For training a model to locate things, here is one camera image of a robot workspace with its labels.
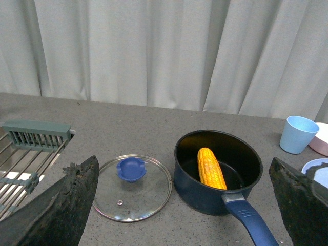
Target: light blue cup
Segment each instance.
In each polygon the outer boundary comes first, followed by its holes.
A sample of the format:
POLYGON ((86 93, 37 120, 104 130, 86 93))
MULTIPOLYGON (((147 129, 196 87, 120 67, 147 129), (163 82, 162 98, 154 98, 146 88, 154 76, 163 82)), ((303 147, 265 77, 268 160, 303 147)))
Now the light blue cup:
POLYGON ((300 154, 318 131, 318 125, 312 120, 289 116, 282 132, 280 147, 288 153, 300 154))

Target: metal rack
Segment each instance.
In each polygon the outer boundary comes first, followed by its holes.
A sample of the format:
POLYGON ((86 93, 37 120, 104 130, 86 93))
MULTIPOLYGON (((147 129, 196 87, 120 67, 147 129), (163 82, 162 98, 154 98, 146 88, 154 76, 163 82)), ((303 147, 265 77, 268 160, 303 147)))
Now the metal rack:
POLYGON ((0 134, 0 220, 3 220, 31 194, 72 135, 67 124, 26 120, 4 124, 0 134))

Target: corn on the cob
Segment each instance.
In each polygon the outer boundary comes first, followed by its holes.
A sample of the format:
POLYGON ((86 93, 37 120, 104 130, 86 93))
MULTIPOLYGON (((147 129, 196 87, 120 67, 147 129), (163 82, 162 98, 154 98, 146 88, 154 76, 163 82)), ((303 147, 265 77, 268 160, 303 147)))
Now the corn on the cob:
POLYGON ((198 151, 197 159, 200 182, 207 186, 226 190, 227 185, 225 184, 220 164, 212 150, 201 148, 198 151))

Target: blue plate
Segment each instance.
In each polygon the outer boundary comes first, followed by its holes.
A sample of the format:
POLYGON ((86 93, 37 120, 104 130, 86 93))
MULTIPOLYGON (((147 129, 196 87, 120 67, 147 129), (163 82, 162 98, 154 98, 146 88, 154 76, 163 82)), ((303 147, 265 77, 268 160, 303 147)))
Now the blue plate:
MULTIPOLYGON (((302 173, 306 174, 307 170, 310 167, 320 166, 322 163, 328 163, 328 158, 315 159, 309 161, 307 164, 304 165, 302 169, 302 173)), ((328 167, 323 167, 318 169, 315 172, 313 179, 318 183, 322 184, 323 186, 325 186, 326 188, 328 188, 328 167)))

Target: saucepan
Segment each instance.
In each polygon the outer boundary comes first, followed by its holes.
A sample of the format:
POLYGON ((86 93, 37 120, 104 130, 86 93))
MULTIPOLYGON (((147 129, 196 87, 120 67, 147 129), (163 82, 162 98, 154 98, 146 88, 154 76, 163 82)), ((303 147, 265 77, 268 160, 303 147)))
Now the saucepan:
POLYGON ((249 144, 225 132, 199 130, 180 138, 174 155, 174 186, 189 206, 210 215, 231 213, 245 226, 254 245, 278 245, 259 213, 246 201, 263 171, 260 157, 249 144), (210 148, 219 161, 227 190, 200 182, 197 153, 203 147, 210 148))

